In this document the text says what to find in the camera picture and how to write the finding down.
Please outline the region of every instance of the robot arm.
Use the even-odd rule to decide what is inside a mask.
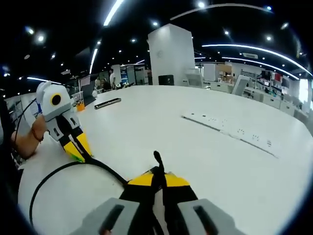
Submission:
[[[66,153],[79,162],[91,157],[86,134],[80,128],[80,122],[74,113],[70,97],[64,86],[51,82],[41,83],[36,91],[49,134],[60,142]]]

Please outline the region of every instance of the bracelet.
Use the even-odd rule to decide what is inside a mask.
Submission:
[[[34,138],[35,138],[36,140],[38,140],[38,142],[41,142],[41,141],[44,140],[44,136],[42,136],[41,139],[37,137],[36,132],[35,132],[35,130],[34,130],[33,127],[31,127],[31,132],[33,133]]]

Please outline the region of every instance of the black ceiling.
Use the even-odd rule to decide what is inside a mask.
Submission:
[[[268,53],[238,48],[202,47],[205,44],[244,44],[271,49],[297,61],[304,67],[312,61],[311,22],[313,7],[308,4],[282,3],[274,1],[248,0],[203,0],[206,4],[245,3],[259,7],[270,5],[272,13],[245,8],[219,7],[194,12],[176,20],[170,19],[180,13],[194,9],[197,0],[124,0],[109,26],[103,22],[115,0],[67,0],[67,1],[14,1],[2,3],[0,88],[11,96],[16,92],[32,92],[37,82],[27,81],[27,76],[66,82],[82,70],[89,70],[92,52],[101,41],[92,72],[108,69],[108,63],[127,64],[145,59],[149,61],[147,35],[159,26],[172,23],[192,32],[194,49],[206,56],[203,61],[223,61],[222,56],[239,58],[240,52],[252,52],[260,62],[277,67],[286,64],[287,71],[297,67]],[[283,23],[288,28],[281,30]],[[26,27],[34,29],[30,35]],[[37,43],[38,33],[45,36],[42,44]],[[271,35],[268,42],[266,35]],[[301,45],[304,53],[297,58],[297,48]],[[76,54],[87,48],[81,58]],[[4,77],[9,69],[10,76]],[[71,75],[61,75],[69,69]]]

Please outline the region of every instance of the white table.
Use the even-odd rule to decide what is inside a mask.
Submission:
[[[277,234],[289,223],[306,194],[312,174],[313,138],[303,123],[263,103],[205,89],[137,86],[99,94],[96,103],[122,101],[78,114],[96,159],[126,179],[157,165],[188,180],[235,219],[248,235]],[[280,158],[200,124],[182,119],[186,111],[237,120],[245,129],[280,144]],[[19,190],[25,216],[37,184],[69,162],[49,136],[27,161]],[[39,191],[33,208],[35,228],[45,235],[68,234],[92,209],[122,189],[101,169],[74,166],[59,172]]]

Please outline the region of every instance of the ceiling light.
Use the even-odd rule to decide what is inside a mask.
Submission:
[[[45,37],[43,35],[39,35],[37,39],[38,39],[38,42],[43,42]]]
[[[287,28],[288,27],[288,25],[289,25],[289,23],[284,23],[281,27],[280,27],[280,29],[285,29],[285,28]]]
[[[98,48],[96,48],[96,49],[93,51],[93,55],[92,55],[92,59],[91,59],[91,64],[90,64],[90,69],[89,69],[89,74],[91,74],[93,62],[94,62],[94,60],[95,60],[95,58],[96,58],[97,52],[98,52]]]
[[[258,62],[258,61],[254,61],[254,60],[246,60],[246,59],[240,59],[240,58],[232,58],[232,57],[222,57],[223,59],[230,59],[230,60],[241,60],[241,61],[247,61],[247,62],[252,62],[252,63],[256,63],[256,64],[261,64],[261,65],[264,65],[264,66],[268,66],[268,67],[271,67],[273,69],[276,69],[276,70],[279,70],[281,72],[284,72],[285,74],[288,74],[290,75],[291,77],[295,78],[296,80],[299,80],[298,77],[296,77],[295,75],[291,74],[290,72],[287,72],[285,70],[282,70],[280,68],[277,68],[273,65],[268,65],[268,64],[265,64],[265,63],[262,63],[262,62]]]
[[[27,77],[27,79],[29,79],[29,80],[36,80],[36,81],[42,81],[42,82],[48,82],[48,80],[41,79],[41,78],[36,78],[36,77]],[[55,83],[55,84],[61,85],[61,83],[59,83],[59,82],[52,82],[51,81],[51,83]]]
[[[139,61],[139,62],[137,62],[136,64],[140,64],[141,62],[144,62],[145,60],[141,60],[141,61]]]
[[[198,7],[205,8],[205,4],[202,1],[200,1],[198,2]]]
[[[299,68],[303,69],[305,72],[307,72],[308,74],[310,74],[311,76],[313,76],[313,74],[308,71],[305,67],[303,67],[302,65],[300,65],[299,63],[295,62],[294,60],[279,54],[275,51],[271,51],[271,50],[267,50],[267,49],[263,49],[260,47],[252,47],[252,46],[246,46],[246,45],[238,45],[238,44],[211,44],[211,45],[203,45],[202,47],[243,47],[243,48],[249,48],[249,49],[255,49],[255,50],[260,50],[260,51],[264,51],[273,55],[277,55],[285,60],[288,60],[289,62],[293,63],[294,65],[297,65]]]
[[[27,27],[26,30],[29,34],[34,34],[34,30],[32,28]]]
[[[112,17],[114,16],[114,14],[116,13],[116,11],[118,10],[118,8],[120,7],[120,5],[122,4],[124,0],[116,0],[114,6],[112,7],[111,11],[109,12],[106,21],[104,21],[103,26],[108,26]]]

